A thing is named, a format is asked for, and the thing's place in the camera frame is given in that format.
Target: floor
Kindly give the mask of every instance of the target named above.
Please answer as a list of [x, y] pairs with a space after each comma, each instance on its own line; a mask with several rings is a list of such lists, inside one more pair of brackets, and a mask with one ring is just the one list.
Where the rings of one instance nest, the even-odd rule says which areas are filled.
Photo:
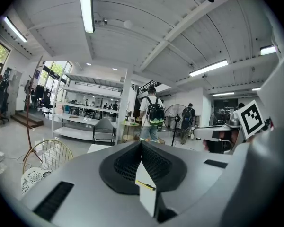
[[[52, 138], [49, 123], [45, 123], [44, 126], [29, 131], [32, 145], [36, 145], [38, 141], [40, 142], [44, 139]], [[166, 145], [171, 145], [172, 132], [162, 130], [158, 132], [158, 136], [166, 142]], [[64, 136], [60, 136], [58, 139], [70, 148], [74, 157], [86, 154], [91, 145], [91, 142], [86, 140]], [[185, 145], [181, 145], [180, 137], [176, 137], [174, 146], [187, 150], [204, 151], [201, 140], [188, 140]], [[23, 167], [22, 160], [28, 149], [29, 143], [25, 126], [11, 119], [10, 122], [0, 127], [0, 150], [5, 154], [5, 158], [0, 164], [2, 169], [5, 169], [5, 171], [0, 174], [0, 187], [5, 188], [6, 191], [10, 192], [17, 199], [21, 199], [22, 197], [20, 187]], [[35, 162], [34, 159], [32, 159], [31, 163], [35, 163], [36, 166], [39, 166], [37, 159]]]

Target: gray chair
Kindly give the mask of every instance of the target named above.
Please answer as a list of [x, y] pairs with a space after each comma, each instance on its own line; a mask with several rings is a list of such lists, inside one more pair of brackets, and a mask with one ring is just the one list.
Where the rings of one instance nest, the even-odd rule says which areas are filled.
[[[96, 131], [101, 131], [101, 132], [107, 131], [107, 133], [95, 134]], [[101, 119], [93, 127], [93, 144], [95, 144], [95, 140], [111, 140], [111, 145], [114, 145], [114, 143], [115, 143], [115, 128], [112, 126], [111, 122], [107, 118]]]

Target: wire chair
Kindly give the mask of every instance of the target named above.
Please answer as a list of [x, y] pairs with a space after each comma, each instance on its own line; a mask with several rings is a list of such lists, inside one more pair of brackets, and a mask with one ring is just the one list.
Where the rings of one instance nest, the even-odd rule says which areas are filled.
[[24, 159], [24, 164], [23, 164], [23, 169], [22, 169], [23, 174], [26, 171], [25, 166], [26, 166], [29, 155], [32, 152], [34, 152], [36, 147], [40, 145], [42, 147], [42, 155], [40, 155], [40, 159], [42, 160], [42, 163], [39, 166], [40, 169], [55, 170], [58, 167], [65, 164], [66, 162], [68, 162], [69, 160], [73, 159], [73, 155], [70, 149], [66, 145], [64, 145], [61, 141], [44, 140], [38, 143], [37, 145], [35, 145], [33, 148], [31, 148], [31, 150], [27, 154], [26, 158]]

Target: white shelving unit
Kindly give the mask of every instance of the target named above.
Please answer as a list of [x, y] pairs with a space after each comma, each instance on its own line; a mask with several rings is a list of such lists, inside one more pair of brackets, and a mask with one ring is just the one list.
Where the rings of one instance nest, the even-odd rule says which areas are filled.
[[[73, 88], [73, 87], [61, 87], [60, 82], [61, 82], [61, 78], [62, 78], [63, 75], [66, 75], [70, 80], [93, 84], [95, 87], [99, 86], [99, 88], [101, 88], [101, 86], [102, 86], [102, 88], [101, 88], [101, 90], [98, 90], [98, 91], [94, 90], [93, 91], [93, 90], [91, 90], [92, 87], [90, 87], [89, 85], [86, 85], [85, 89], [82, 89], [82, 87], [84, 87], [84, 85], [83, 86], [80, 85], [80, 89], [79, 88]], [[84, 94], [84, 95], [89, 95], [89, 96], [94, 96], [94, 97], [98, 96], [98, 97], [102, 97], [102, 98], [111, 98], [111, 99], [115, 99], [115, 100], [120, 100], [123, 85], [124, 84], [122, 82], [116, 82], [116, 81], [111, 81], [111, 80], [103, 80], [103, 79], [98, 79], [98, 78], [86, 77], [86, 76], [80, 75], [80, 74], [72, 74], [72, 73], [64, 73], [63, 72], [62, 75], [60, 76], [57, 90], [65, 90], [65, 91], [72, 92], [72, 93], [78, 93], [78, 94]], [[112, 93], [112, 91], [114, 91], [113, 90], [114, 88], [118, 89], [118, 92], [120, 92], [120, 95], [118, 95], [117, 93]], [[57, 95], [58, 95], [58, 93], [55, 94], [54, 103], [53, 103], [53, 120], [52, 120], [52, 135], [53, 135], [53, 137], [54, 137], [54, 134], [59, 134], [59, 135], [72, 137], [72, 138], [76, 138], [76, 139], [92, 140], [92, 136], [93, 136], [93, 133], [91, 131], [86, 131], [86, 130], [83, 130], [83, 129], [80, 130], [80, 129], [68, 128], [68, 127], [64, 126], [64, 123], [62, 124], [61, 128], [54, 130], [53, 129], [53, 122], [54, 122], [55, 117], [60, 118], [62, 120], [66, 120], [66, 121], [72, 121], [72, 122], [88, 124], [88, 125], [95, 125], [99, 122], [99, 120], [97, 120], [97, 119], [90, 119], [90, 118], [86, 118], [86, 117], [82, 117], [82, 116], [78, 116], [78, 117], [73, 118], [73, 117], [71, 117], [73, 115], [68, 114], [68, 113], [57, 113], [56, 114], [55, 113], [55, 105], [56, 104], [62, 104], [62, 105], [84, 108], [84, 109], [92, 109], [92, 110], [95, 110], [95, 111], [117, 113], [117, 114], [119, 113], [119, 111], [117, 111], [117, 110], [109, 110], [109, 109], [98, 108], [98, 107], [77, 105], [77, 104], [71, 104], [69, 102], [59, 102], [59, 101], [57, 101]], [[115, 123], [115, 122], [111, 122], [111, 123], [115, 128], [117, 128], [117, 123]]]

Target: white ceiling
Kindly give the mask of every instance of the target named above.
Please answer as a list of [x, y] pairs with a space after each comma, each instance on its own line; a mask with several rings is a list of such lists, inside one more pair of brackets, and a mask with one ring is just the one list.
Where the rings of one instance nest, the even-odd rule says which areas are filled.
[[[263, 83], [276, 60], [254, 63], [260, 48], [272, 44], [270, 24], [257, 0], [216, 0], [210, 6], [206, 3], [94, 0], [94, 19], [106, 18], [108, 24], [96, 24], [95, 32], [87, 34], [79, 0], [16, 0], [13, 7], [19, 19], [13, 22], [16, 26], [24, 24], [32, 34], [27, 44], [33, 56], [46, 53], [52, 60], [132, 67], [140, 77], [177, 90], [204, 87], [211, 93], [220, 88]], [[194, 13], [202, 15], [193, 17]], [[194, 23], [184, 23], [188, 17]], [[132, 22], [132, 28], [124, 27], [126, 20]], [[198, 81], [190, 78], [190, 72], [224, 59], [238, 67]], [[252, 66], [240, 66], [246, 60]]]

